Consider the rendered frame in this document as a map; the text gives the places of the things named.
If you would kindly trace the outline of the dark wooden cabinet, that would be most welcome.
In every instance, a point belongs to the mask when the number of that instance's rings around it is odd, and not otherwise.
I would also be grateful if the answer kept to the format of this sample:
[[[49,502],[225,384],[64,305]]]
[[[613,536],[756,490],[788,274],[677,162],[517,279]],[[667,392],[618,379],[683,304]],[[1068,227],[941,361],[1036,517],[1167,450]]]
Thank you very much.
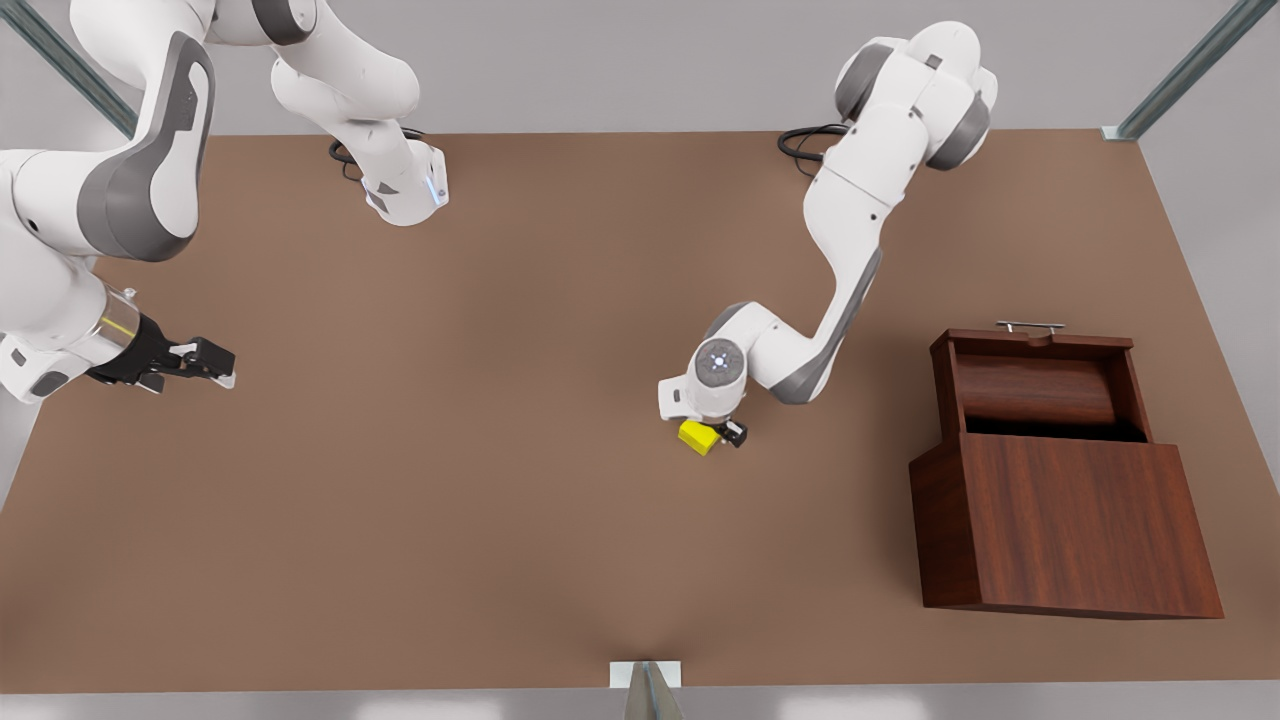
[[[1172,445],[961,433],[909,475],[927,607],[1224,615]]]

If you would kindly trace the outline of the silver frame post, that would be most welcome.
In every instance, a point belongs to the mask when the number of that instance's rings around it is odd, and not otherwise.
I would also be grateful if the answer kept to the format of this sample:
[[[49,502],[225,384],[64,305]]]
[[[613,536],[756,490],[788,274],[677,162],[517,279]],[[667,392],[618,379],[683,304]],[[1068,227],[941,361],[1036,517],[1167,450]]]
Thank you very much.
[[[0,19],[14,29],[50,67],[127,138],[138,117],[96,72],[28,3],[0,0]]]
[[[685,720],[673,693],[684,684],[680,661],[614,661],[609,674],[611,689],[627,689],[623,720]]]
[[[1100,132],[1108,142],[1135,142],[1217,64],[1280,0],[1236,0],[1187,55],[1116,126]]]

